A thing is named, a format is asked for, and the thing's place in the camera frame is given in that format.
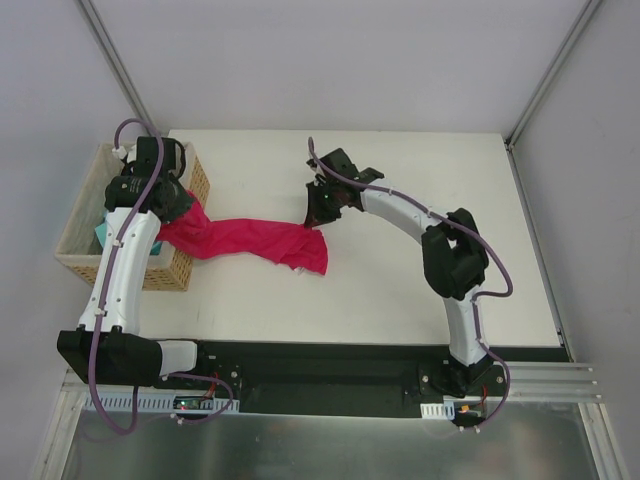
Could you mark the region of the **pink t shirt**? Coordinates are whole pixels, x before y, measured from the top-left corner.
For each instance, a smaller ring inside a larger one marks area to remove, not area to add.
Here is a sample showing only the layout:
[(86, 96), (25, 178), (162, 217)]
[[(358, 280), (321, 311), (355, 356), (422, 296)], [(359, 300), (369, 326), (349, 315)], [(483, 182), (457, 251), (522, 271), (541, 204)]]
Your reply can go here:
[(324, 276), (329, 254), (323, 234), (302, 225), (249, 218), (213, 221), (194, 195), (191, 209), (164, 224), (156, 237), (199, 260), (251, 254), (293, 270)]

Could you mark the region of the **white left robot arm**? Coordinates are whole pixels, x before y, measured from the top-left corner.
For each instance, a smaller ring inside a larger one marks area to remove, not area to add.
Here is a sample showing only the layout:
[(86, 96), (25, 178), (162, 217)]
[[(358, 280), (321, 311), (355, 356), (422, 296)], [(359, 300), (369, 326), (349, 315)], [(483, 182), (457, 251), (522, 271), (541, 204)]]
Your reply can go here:
[(56, 259), (92, 287), (78, 325), (60, 332), (57, 350), (86, 384), (153, 386), (176, 373), (204, 387), (210, 363), (193, 340), (140, 335), (144, 291), (185, 291), (193, 258), (169, 243), (152, 252), (162, 227), (210, 184), (194, 147), (173, 138), (141, 137), (98, 148), (55, 251)]

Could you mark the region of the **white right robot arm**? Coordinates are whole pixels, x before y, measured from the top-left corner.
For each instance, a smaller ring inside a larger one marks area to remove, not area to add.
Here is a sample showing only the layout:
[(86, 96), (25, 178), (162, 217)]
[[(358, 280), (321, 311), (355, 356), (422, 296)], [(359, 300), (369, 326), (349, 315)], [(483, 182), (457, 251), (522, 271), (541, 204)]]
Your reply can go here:
[(431, 386), (456, 398), (473, 394), (486, 381), (493, 360), (482, 345), (482, 323), (474, 296), (485, 281), (489, 259), (471, 213), (463, 208), (441, 216), (392, 189), (376, 169), (359, 170), (338, 148), (307, 165), (315, 178), (308, 193), (306, 228), (341, 218), (345, 207), (385, 220), (421, 247), (429, 287), (444, 302), (449, 328), (447, 363), (431, 375)]

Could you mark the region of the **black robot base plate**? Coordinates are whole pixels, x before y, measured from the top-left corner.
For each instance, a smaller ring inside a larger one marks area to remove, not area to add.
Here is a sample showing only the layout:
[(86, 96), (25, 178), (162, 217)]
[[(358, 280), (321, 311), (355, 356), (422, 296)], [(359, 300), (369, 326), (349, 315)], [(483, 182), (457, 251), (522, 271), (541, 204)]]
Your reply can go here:
[(158, 389), (205, 390), (208, 377), (230, 386), (243, 413), (418, 418), (438, 403), (453, 363), (445, 346), (200, 341), (189, 378)]

